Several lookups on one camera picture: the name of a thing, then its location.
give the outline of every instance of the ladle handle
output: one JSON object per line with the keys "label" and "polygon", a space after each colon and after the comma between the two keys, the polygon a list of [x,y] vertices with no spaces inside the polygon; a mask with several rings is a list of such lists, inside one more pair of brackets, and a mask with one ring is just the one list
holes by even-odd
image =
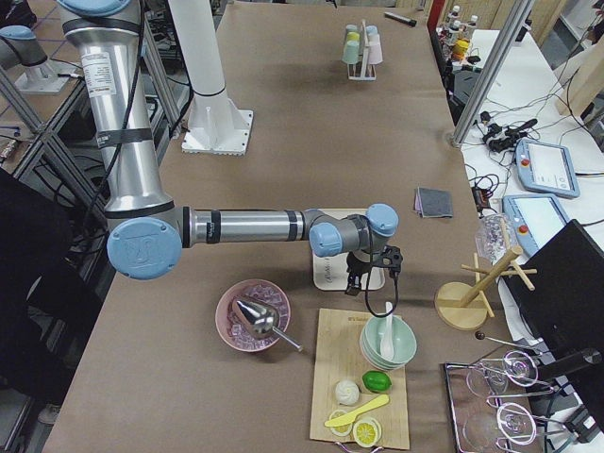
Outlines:
{"label": "ladle handle", "polygon": [[283,332],[281,329],[277,328],[277,327],[273,327],[273,331],[279,336],[281,337],[283,340],[285,340],[287,343],[291,344],[293,347],[295,347],[295,349],[298,352],[302,352],[304,350],[304,346],[301,344],[298,344],[292,337],[288,336],[285,334],[285,332]]}

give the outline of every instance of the lemon slice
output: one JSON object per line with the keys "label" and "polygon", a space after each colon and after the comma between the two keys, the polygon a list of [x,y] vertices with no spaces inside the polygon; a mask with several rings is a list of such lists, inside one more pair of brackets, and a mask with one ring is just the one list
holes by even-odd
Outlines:
{"label": "lemon slice", "polygon": [[369,448],[378,443],[381,428],[372,420],[363,418],[352,427],[352,437],[355,442],[364,448]]}
{"label": "lemon slice", "polygon": [[[329,420],[331,420],[332,418],[339,417],[340,415],[344,415],[345,413],[348,413],[348,411],[345,411],[344,409],[336,409],[329,416]],[[352,430],[352,423],[344,425],[343,427],[335,427],[330,429],[335,436],[346,437],[348,434],[350,434],[350,431]]]}
{"label": "lemon slice", "polygon": [[377,439],[381,439],[381,423],[374,417],[370,417],[369,415],[366,415],[364,417],[362,417],[361,420],[369,420],[370,422],[374,422],[376,424],[377,427]]}

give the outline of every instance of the stacked bowl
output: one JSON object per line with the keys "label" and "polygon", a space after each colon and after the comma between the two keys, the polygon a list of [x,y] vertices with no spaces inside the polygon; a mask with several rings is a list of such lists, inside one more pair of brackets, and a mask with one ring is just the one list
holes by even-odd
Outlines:
{"label": "stacked bowl", "polygon": [[387,361],[379,354],[379,345],[386,330],[386,318],[372,317],[362,328],[360,345],[365,359],[378,370],[393,371],[405,366],[417,351],[417,342],[413,331],[405,321],[393,316],[394,357]]}

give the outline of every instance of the white table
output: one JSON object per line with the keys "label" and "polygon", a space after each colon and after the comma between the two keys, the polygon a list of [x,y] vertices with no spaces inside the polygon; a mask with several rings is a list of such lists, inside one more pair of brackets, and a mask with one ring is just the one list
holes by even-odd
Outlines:
{"label": "white table", "polygon": [[[471,46],[472,55],[479,55],[483,65],[486,62],[490,50],[493,48],[497,37],[497,30],[477,30],[474,34]],[[527,35],[522,42],[517,42],[510,49],[501,70],[499,71],[495,84],[491,88],[487,101],[481,111],[487,110],[494,116],[494,121],[500,126],[514,124],[519,126],[527,120],[537,118],[539,123],[535,129],[538,140],[544,143],[558,143],[569,148],[576,173],[600,173],[604,172],[604,156],[597,147],[590,134],[572,118],[563,118],[556,109],[557,98],[550,96],[546,102],[533,103],[532,107],[507,111],[512,108],[526,106],[531,101],[548,96],[555,92],[562,96],[563,90],[553,75],[547,61],[534,39]],[[465,163],[474,167],[479,176],[496,174],[505,181],[507,171],[489,157],[488,148],[482,144],[482,132],[477,126],[470,129],[470,133],[461,147]],[[504,158],[504,163],[510,162],[512,153]],[[467,168],[468,177],[474,177],[474,171]],[[561,204],[571,218],[576,218],[581,223],[590,223],[604,218],[604,177],[579,177],[580,197],[575,199],[561,198]],[[515,166],[508,180],[507,186],[501,184],[492,198],[492,205],[502,211],[500,203],[497,203],[503,195],[528,193],[518,180]],[[604,223],[596,226],[586,227],[588,233],[597,244],[604,248]],[[515,340],[528,338],[530,334],[524,329],[517,306],[504,283],[499,284],[506,317],[512,337]],[[572,410],[561,411],[554,418],[564,420]],[[556,446],[560,446],[565,437],[553,437]],[[587,445],[569,445],[565,450],[573,453],[588,453],[604,451],[604,435],[602,433]]]}

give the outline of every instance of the bowl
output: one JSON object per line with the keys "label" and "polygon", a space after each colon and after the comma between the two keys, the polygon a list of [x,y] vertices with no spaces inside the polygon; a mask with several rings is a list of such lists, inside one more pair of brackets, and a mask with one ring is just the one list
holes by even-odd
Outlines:
{"label": "bowl", "polygon": [[244,352],[259,352],[268,349],[279,338],[277,335],[271,335],[258,340],[245,330],[231,308],[233,299],[241,295],[256,297],[275,307],[279,313],[278,327],[283,331],[290,324],[290,301],[275,283],[257,278],[240,281],[231,286],[218,301],[214,319],[218,334],[226,344]]}
{"label": "bowl", "polygon": [[374,365],[389,369],[400,368],[415,356],[417,341],[409,325],[398,316],[393,316],[394,357],[387,361],[379,354],[379,344],[386,329],[386,319],[373,317],[361,332],[361,352]]}

